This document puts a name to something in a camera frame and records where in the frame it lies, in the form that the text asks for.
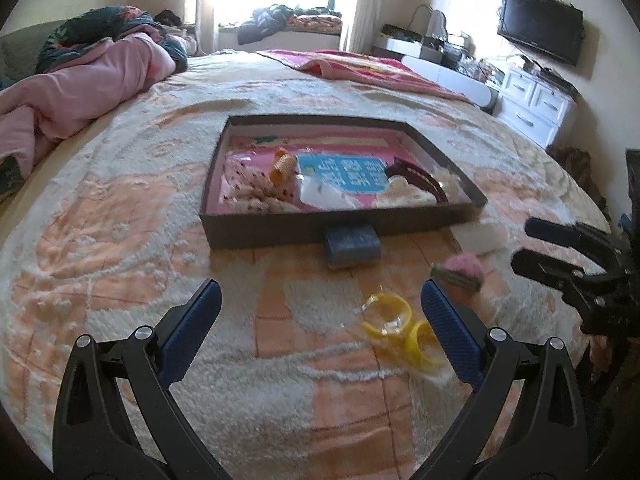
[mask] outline metal screw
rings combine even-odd
[[[564,348],[564,342],[559,337],[552,337],[549,344],[556,350],[562,350]]]
[[[136,330],[136,339],[140,339],[140,341],[149,339],[154,330],[150,326],[141,326]]]
[[[507,333],[501,328],[492,328],[491,332],[489,332],[489,337],[496,341],[504,341],[507,339]]]
[[[90,342],[91,342],[91,336],[84,334],[84,335],[81,335],[78,339],[76,339],[76,346],[78,346],[78,348],[84,348]]]

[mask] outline white curtain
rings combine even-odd
[[[215,17],[215,0],[196,0],[196,34],[198,54],[212,54],[218,50],[218,20]]]
[[[379,26],[382,0],[341,0],[344,10],[340,49],[370,54]]]

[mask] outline bed sheet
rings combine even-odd
[[[60,379],[81,333],[122,338],[221,283],[219,319],[172,393],[234,478],[406,479],[445,434],[468,389],[409,376],[341,327],[381,284],[418,305],[430,264],[456,252],[448,230],[382,240],[375,267],[329,271],[321,246],[210,252],[198,218],[206,170],[226,117],[326,113],[407,121],[484,191],[479,221],[508,247],[482,259],[487,283],[470,306],[515,338],[559,336],[574,363],[586,348],[555,291],[513,275],[530,215],[607,229],[575,182],[537,146],[462,102],[325,81],[256,54],[191,61],[65,141],[0,221],[0,400],[51,465]],[[141,443],[157,454],[122,387]],[[494,452],[518,386],[485,453]]]

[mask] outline pink pom-pom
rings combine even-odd
[[[481,284],[484,284],[484,270],[482,270],[482,264],[480,260],[473,253],[456,254],[450,257],[443,265],[447,270],[458,272],[463,276],[478,280]]]

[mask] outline wall-mounted television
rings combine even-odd
[[[582,11],[559,0],[502,0],[498,34],[575,66],[584,39]]]

